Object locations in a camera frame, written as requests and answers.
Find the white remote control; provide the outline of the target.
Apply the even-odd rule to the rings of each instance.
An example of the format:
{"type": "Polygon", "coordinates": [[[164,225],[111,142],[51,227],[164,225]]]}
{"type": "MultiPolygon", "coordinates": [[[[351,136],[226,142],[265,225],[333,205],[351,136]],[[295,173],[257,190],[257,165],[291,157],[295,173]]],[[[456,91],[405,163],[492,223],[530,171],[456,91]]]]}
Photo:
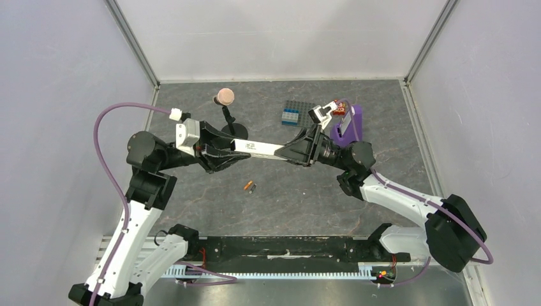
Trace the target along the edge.
{"type": "Polygon", "coordinates": [[[233,151],[247,153],[251,157],[286,161],[286,158],[275,155],[275,152],[282,149],[283,145],[235,139],[232,141],[232,147],[233,151]]]}

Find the orange battery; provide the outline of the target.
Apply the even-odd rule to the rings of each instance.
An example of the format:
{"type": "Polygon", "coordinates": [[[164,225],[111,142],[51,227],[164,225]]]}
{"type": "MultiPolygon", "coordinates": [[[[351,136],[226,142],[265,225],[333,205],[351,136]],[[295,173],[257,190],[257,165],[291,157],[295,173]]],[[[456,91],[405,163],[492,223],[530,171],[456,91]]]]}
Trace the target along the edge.
{"type": "Polygon", "coordinates": [[[252,184],[253,184],[253,181],[250,180],[250,181],[243,187],[243,190],[246,191],[252,184]]]}

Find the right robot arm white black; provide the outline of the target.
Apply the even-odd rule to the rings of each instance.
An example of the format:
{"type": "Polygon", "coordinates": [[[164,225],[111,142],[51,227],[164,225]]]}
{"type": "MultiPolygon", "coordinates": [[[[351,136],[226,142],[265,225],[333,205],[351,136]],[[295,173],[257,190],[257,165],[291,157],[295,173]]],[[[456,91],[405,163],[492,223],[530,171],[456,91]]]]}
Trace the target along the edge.
{"type": "Polygon", "coordinates": [[[368,243],[374,259],[384,260],[397,252],[421,253],[451,272],[461,272],[470,262],[490,265],[494,261],[485,244],[487,235],[464,198],[431,196],[384,177],[373,168],[369,142],[340,147],[314,126],[303,129],[274,155],[296,165],[318,162],[340,169],[337,181],[347,196],[385,207],[416,225],[387,226],[368,243]]]}

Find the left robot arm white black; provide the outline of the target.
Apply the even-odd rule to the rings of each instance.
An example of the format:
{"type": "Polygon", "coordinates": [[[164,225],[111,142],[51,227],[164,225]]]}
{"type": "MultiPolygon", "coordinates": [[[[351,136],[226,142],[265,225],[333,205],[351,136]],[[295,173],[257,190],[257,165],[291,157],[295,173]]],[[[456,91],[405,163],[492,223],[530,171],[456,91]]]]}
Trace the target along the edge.
{"type": "Polygon", "coordinates": [[[104,256],[91,276],[71,287],[68,298],[78,305],[142,305],[146,294],[178,259],[192,260],[200,243],[193,229],[177,226],[139,265],[135,262],[144,242],[167,206],[176,185],[164,170],[197,164],[206,172],[224,170],[250,157],[233,149],[235,138],[205,121],[186,119],[175,126],[175,141],[167,143],[147,131],[128,142],[127,163],[132,178],[122,215],[104,256]]]}

